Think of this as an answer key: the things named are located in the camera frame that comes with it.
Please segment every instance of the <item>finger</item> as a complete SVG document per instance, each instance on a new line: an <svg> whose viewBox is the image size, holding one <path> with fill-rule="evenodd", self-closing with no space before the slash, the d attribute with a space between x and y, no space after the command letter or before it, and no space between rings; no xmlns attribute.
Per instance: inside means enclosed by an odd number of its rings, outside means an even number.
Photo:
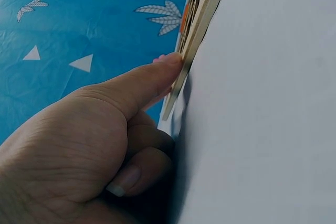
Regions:
<svg viewBox="0 0 336 224"><path fill-rule="evenodd" d="M156 123L154 122L154 120L146 112L142 110L140 110L127 123L128 128L131 128L136 125L148 125L156 128Z"/></svg>
<svg viewBox="0 0 336 224"><path fill-rule="evenodd" d="M118 197L135 196L149 189L171 169L172 161L164 152L148 147L132 157L107 190Z"/></svg>
<svg viewBox="0 0 336 224"><path fill-rule="evenodd" d="M135 68L96 88L101 99L118 108L129 120L171 86L181 69L181 55L172 53L160 62Z"/></svg>
<svg viewBox="0 0 336 224"><path fill-rule="evenodd" d="M126 159L139 151L153 147L170 155L174 148L173 139L165 132L147 125L137 125L127 131L128 150Z"/></svg>
<svg viewBox="0 0 336 224"><path fill-rule="evenodd" d="M172 91L172 87L170 86L167 88L163 93L161 93L158 97L153 98L144 108L143 110L149 109L151 106L156 105L158 102L160 102L166 95L168 95Z"/></svg>

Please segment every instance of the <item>white paper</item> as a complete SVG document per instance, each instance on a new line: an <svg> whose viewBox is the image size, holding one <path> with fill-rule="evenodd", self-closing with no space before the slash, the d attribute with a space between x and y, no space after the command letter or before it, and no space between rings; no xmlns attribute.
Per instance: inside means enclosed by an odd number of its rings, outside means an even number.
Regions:
<svg viewBox="0 0 336 224"><path fill-rule="evenodd" d="M188 81L171 223L336 223L336 0L222 0Z"/></svg>

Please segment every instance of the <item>fingernail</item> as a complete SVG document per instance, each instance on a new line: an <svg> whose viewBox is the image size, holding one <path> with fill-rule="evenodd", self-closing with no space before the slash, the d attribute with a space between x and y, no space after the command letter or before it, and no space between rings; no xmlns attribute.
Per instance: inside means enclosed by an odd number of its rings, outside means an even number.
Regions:
<svg viewBox="0 0 336 224"><path fill-rule="evenodd" d="M181 54L179 54L178 52L173 52L171 54L168 54L168 55L162 57L161 59L159 59L159 61L168 62L170 64L176 64L176 63L180 62L181 59L182 59Z"/></svg>
<svg viewBox="0 0 336 224"><path fill-rule="evenodd" d="M122 197L139 181L140 177L140 168L136 165L130 165L119 172L106 190L117 197Z"/></svg>

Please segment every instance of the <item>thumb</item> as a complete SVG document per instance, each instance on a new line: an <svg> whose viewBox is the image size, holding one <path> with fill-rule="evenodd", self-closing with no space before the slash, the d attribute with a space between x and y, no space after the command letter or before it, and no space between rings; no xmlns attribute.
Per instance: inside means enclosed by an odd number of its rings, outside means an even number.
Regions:
<svg viewBox="0 0 336 224"><path fill-rule="evenodd" d="M137 67L121 76L97 84L104 100L131 119L175 81L182 69L182 57L171 53L160 61Z"/></svg>

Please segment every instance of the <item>blue plastic sheet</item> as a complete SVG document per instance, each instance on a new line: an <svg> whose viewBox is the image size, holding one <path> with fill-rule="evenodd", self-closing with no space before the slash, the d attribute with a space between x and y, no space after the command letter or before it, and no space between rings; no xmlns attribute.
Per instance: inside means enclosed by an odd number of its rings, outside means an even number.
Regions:
<svg viewBox="0 0 336 224"><path fill-rule="evenodd" d="M0 0L0 143L71 91L173 51L184 3Z"/></svg>

